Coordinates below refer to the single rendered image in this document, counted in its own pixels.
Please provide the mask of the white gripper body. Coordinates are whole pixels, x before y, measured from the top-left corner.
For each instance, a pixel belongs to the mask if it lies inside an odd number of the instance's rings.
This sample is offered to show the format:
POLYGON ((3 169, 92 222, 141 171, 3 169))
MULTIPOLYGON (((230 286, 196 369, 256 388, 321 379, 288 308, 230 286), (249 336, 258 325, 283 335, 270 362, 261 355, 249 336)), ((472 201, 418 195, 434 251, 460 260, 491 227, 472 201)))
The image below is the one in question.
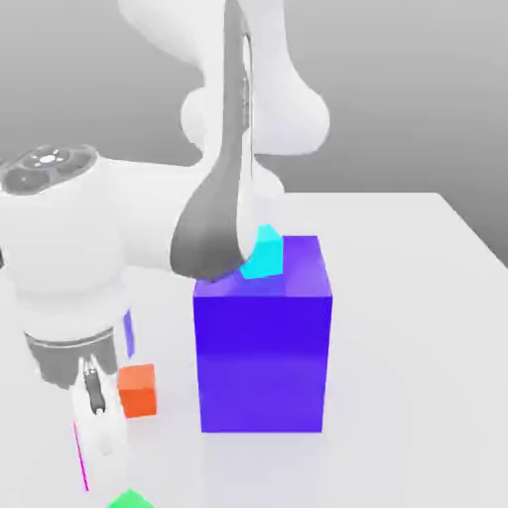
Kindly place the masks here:
POLYGON ((95 355, 78 358, 71 401, 79 442, 89 456, 116 454, 127 446, 118 372, 104 372, 95 355))

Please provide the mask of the small magenta cube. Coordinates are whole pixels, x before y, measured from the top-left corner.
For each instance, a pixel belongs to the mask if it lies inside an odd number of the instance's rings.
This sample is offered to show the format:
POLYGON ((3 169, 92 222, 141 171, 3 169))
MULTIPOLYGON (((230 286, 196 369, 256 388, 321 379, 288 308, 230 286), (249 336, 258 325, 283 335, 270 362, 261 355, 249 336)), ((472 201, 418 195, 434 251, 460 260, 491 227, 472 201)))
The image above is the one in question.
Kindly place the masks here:
POLYGON ((72 429, 73 429, 75 446, 76 446, 76 450, 77 450, 77 456, 78 456, 78 460, 79 460, 79 467, 80 467, 80 471, 81 471, 81 477, 82 477, 83 487, 84 487, 85 492, 89 492, 87 475, 86 475, 86 470, 85 470, 82 450, 81 450, 81 446, 80 446, 80 442, 79 442, 79 435, 78 435, 76 421, 72 422, 72 429))

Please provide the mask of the small orange cube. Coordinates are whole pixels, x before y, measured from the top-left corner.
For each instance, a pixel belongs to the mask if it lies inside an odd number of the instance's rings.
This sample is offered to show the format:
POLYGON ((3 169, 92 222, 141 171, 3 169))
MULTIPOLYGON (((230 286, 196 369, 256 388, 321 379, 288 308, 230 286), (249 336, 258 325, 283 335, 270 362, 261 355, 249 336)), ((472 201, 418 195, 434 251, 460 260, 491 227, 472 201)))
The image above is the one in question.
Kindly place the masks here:
POLYGON ((153 364, 130 365, 119 370, 118 390, 128 419, 157 414, 156 376, 153 364))

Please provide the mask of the small green cube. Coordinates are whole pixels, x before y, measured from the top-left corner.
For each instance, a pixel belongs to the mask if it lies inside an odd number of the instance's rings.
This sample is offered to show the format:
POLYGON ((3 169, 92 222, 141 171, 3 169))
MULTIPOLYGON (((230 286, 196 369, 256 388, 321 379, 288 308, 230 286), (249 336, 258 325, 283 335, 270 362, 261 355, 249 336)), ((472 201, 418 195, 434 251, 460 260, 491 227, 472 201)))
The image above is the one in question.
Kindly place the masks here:
POLYGON ((143 495, 133 489, 126 491, 115 497, 106 508, 155 508, 143 495))

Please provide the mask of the small cyan cube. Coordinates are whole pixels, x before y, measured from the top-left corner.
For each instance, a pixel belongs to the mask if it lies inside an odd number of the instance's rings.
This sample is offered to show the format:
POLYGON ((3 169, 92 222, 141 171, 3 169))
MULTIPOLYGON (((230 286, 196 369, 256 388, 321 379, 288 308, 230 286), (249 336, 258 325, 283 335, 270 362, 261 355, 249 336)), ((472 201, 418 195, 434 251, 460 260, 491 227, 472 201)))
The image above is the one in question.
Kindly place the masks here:
POLYGON ((258 236, 251 257, 240 267, 247 280, 278 276, 284 269, 284 240, 270 224, 258 228, 258 236))

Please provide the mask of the large blue box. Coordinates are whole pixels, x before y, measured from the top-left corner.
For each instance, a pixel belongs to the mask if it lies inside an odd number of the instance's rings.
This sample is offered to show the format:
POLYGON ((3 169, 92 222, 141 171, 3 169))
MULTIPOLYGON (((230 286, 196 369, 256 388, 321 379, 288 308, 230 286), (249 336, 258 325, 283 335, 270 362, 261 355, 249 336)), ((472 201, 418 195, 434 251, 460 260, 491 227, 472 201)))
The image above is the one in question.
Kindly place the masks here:
POLYGON ((284 239, 282 274, 240 272, 193 290, 200 426, 205 433, 318 433, 332 290, 315 235, 284 239))

